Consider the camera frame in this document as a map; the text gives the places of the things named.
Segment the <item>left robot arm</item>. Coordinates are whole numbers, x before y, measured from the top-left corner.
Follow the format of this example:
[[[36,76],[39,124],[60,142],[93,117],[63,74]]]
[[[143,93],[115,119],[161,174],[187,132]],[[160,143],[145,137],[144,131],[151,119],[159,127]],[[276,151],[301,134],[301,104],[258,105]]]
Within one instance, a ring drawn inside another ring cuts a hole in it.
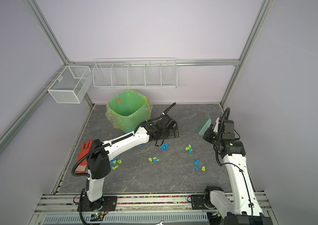
[[[168,114],[162,113],[158,118],[145,120],[130,133],[108,141],[92,143],[88,153],[79,158],[71,170],[72,176],[85,176],[87,187],[85,196],[90,203],[103,198],[105,177],[110,173],[110,161],[120,154],[140,144],[178,138],[178,123]]]

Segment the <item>green blue scrap cluster front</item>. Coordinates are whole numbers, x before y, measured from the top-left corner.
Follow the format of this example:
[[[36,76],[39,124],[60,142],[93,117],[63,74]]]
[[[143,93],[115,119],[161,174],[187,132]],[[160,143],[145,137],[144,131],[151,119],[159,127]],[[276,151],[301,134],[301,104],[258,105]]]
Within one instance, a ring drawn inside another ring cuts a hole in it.
[[[158,159],[157,157],[148,158],[148,160],[149,160],[150,162],[158,162],[158,161],[159,161],[159,159]]]

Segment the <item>green plastic dustpan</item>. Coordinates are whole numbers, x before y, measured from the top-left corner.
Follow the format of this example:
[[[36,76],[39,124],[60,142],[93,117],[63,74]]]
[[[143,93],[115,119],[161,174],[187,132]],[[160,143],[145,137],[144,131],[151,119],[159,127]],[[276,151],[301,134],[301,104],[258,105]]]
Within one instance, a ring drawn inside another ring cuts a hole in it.
[[[175,139],[179,138],[179,129],[178,129],[178,124],[175,123],[172,128],[169,130],[169,136],[167,137],[168,139]]]

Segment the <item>green hand brush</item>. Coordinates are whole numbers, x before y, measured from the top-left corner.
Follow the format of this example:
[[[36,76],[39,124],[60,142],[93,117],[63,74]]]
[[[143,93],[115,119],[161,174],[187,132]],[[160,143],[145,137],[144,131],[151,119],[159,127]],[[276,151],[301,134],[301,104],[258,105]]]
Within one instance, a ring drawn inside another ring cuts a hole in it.
[[[200,136],[203,136],[205,132],[208,130],[208,128],[211,127],[212,120],[209,115],[206,115],[203,119],[203,121],[199,124],[197,128],[197,132]]]

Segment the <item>paper scrap cluster far left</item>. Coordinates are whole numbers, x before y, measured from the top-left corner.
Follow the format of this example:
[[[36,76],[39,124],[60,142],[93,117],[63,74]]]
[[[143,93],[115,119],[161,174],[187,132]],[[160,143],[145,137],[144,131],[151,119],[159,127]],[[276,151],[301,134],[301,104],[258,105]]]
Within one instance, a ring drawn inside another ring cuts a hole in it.
[[[119,167],[119,165],[121,165],[121,164],[122,164],[122,160],[117,159],[116,157],[113,158],[112,161],[110,161],[110,166],[111,166],[112,170],[116,170]]]

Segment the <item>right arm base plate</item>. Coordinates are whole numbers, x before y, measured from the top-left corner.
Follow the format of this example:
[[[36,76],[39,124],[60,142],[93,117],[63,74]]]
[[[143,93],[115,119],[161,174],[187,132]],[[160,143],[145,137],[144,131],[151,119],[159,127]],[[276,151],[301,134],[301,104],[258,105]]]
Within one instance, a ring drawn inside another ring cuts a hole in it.
[[[193,210],[209,210],[213,209],[213,205],[210,203],[208,196],[201,195],[190,195],[188,200]]]

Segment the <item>aluminium front rail frame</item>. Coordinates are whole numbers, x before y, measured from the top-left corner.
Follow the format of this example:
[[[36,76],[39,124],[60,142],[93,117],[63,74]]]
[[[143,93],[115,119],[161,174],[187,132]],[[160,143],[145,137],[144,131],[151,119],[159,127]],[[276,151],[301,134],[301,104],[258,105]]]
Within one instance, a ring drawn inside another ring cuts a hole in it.
[[[109,194],[115,211],[77,211],[79,195],[44,195],[31,225],[211,225],[220,224],[216,209],[193,210],[188,200],[199,193]]]

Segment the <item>blue paper scrap cluster centre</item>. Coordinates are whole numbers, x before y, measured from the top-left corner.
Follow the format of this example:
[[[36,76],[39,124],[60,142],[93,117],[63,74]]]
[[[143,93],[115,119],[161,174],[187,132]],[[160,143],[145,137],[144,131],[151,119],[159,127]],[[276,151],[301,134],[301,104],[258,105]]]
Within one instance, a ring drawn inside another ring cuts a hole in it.
[[[168,148],[168,144],[167,143],[163,143],[160,147],[160,149],[163,151],[163,150],[166,150]]]

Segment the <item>small white mesh basket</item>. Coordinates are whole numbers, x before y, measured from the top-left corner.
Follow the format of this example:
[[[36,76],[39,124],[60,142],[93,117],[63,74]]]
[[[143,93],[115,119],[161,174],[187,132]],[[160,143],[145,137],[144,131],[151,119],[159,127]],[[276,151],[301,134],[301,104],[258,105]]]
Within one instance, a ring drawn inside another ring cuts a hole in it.
[[[56,103],[80,104],[92,84],[89,66],[66,66],[48,87]]]

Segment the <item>green trash bin with bag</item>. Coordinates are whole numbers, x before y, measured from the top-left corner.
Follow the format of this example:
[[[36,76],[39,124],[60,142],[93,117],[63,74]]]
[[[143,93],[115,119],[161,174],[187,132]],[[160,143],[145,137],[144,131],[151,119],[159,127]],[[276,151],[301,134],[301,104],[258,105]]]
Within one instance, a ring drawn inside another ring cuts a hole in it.
[[[106,104],[106,117],[114,128],[130,133],[139,123],[151,118],[152,103],[141,93],[126,90]]]

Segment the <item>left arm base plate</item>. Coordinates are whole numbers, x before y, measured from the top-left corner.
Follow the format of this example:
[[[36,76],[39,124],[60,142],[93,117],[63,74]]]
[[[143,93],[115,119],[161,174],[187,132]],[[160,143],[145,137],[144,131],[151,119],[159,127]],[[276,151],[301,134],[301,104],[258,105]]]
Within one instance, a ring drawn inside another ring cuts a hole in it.
[[[117,196],[103,196],[94,202],[89,201],[87,196],[81,197],[77,211],[82,212],[110,212],[115,211],[117,206]]]

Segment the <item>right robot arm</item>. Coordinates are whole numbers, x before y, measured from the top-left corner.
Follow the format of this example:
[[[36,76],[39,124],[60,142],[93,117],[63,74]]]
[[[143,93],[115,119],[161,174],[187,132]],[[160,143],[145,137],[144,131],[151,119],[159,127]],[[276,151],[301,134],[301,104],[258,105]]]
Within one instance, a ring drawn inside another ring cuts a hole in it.
[[[218,118],[216,125],[207,119],[199,129],[203,139],[213,145],[219,166],[227,169],[233,192],[230,201],[218,187],[205,189],[205,203],[216,208],[225,225],[271,225],[260,207],[247,169],[247,158],[243,143],[236,138],[234,122]]]

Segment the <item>red rubber glove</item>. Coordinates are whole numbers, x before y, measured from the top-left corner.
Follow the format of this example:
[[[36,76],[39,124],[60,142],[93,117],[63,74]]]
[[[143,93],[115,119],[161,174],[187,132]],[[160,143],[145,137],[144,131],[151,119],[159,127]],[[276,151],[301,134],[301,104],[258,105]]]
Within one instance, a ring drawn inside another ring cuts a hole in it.
[[[85,156],[86,154],[89,153],[90,151],[90,148],[92,146],[92,143],[93,143],[93,140],[90,140],[90,141],[86,141],[86,142],[83,142],[82,143],[82,146],[81,146],[81,151],[77,157],[77,162],[83,157]],[[87,168],[87,160],[84,159],[80,165],[76,168],[75,170],[75,173],[84,173],[86,171],[86,168]]]

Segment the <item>blue green scrap cluster far right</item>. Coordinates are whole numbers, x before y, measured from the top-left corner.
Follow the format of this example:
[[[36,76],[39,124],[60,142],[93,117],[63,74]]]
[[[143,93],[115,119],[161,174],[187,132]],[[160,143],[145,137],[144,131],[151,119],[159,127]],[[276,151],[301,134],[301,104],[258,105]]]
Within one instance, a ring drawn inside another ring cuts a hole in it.
[[[201,171],[205,172],[206,171],[206,167],[200,165],[200,161],[198,159],[195,159],[195,161],[194,161],[194,170],[195,171],[201,170]]]

